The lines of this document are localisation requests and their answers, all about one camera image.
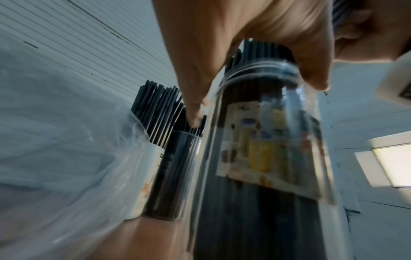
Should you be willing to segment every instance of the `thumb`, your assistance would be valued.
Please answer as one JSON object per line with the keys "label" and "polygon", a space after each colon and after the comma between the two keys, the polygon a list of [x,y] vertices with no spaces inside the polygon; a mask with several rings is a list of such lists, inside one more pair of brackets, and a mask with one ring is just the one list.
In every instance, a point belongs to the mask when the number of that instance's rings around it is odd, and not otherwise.
{"label": "thumb", "polygon": [[331,16],[325,17],[315,30],[286,46],[293,53],[302,78],[314,89],[326,90],[334,59]]}

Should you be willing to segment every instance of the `human hand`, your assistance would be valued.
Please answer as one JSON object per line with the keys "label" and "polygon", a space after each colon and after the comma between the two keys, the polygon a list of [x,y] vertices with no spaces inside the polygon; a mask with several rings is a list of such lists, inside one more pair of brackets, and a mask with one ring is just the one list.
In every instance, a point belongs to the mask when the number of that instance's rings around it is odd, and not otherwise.
{"label": "human hand", "polygon": [[361,8],[335,29],[336,60],[396,60],[411,39],[411,1],[364,0]]}
{"label": "human hand", "polygon": [[331,0],[152,1],[192,127],[213,79],[243,39],[288,47],[303,79],[317,90],[328,87]]}

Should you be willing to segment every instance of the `clear cup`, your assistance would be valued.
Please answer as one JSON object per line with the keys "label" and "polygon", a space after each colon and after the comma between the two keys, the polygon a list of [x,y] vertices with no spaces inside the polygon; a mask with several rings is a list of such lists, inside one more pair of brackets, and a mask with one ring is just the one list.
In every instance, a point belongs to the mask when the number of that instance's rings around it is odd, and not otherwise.
{"label": "clear cup", "polygon": [[316,94],[298,68],[249,63],[224,77],[211,105],[186,259],[348,259]]}

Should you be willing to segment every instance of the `clear plastic bag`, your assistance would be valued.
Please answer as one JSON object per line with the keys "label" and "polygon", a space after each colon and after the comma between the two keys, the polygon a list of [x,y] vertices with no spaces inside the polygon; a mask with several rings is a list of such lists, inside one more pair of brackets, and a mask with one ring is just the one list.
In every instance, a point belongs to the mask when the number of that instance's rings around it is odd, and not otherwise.
{"label": "clear plastic bag", "polygon": [[0,259],[82,259],[124,219],[148,136],[130,108],[0,34]]}

